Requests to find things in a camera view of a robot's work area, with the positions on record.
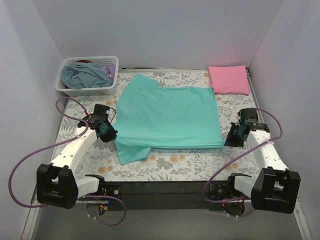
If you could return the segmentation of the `teal t-shirt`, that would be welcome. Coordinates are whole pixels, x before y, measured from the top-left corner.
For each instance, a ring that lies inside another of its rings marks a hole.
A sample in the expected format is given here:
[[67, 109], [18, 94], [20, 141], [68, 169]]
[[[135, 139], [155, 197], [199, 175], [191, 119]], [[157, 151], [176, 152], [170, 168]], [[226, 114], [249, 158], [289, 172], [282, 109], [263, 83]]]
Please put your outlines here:
[[122, 165], [146, 159], [151, 149], [219, 149], [225, 141], [210, 87], [162, 87], [137, 74], [117, 101], [114, 128]]

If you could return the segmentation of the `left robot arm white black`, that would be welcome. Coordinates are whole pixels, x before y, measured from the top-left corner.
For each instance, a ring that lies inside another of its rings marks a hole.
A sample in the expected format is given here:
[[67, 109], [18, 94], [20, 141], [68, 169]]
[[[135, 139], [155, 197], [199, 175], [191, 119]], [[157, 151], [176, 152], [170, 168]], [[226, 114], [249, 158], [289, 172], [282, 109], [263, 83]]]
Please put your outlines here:
[[77, 180], [75, 172], [90, 146], [97, 140], [108, 143], [116, 139], [117, 131], [109, 122], [111, 109], [96, 104], [93, 113], [77, 124], [74, 140], [71, 139], [50, 163], [37, 168], [36, 195], [39, 203], [71, 209], [79, 198], [89, 194], [95, 200], [106, 196], [103, 177], [87, 175]]

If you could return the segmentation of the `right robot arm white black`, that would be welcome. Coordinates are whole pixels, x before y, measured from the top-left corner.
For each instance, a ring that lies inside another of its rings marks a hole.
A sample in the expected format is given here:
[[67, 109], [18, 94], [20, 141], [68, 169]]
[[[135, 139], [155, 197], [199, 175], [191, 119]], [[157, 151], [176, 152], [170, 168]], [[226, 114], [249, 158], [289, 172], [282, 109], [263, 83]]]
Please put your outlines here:
[[256, 109], [243, 108], [238, 116], [238, 122], [231, 123], [225, 145], [243, 147], [248, 144], [260, 172], [257, 179], [232, 173], [227, 179], [227, 195], [232, 199], [241, 195], [249, 197], [256, 210], [291, 214], [301, 182], [299, 173], [289, 170], [283, 163], [274, 147], [269, 127], [259, 122]]

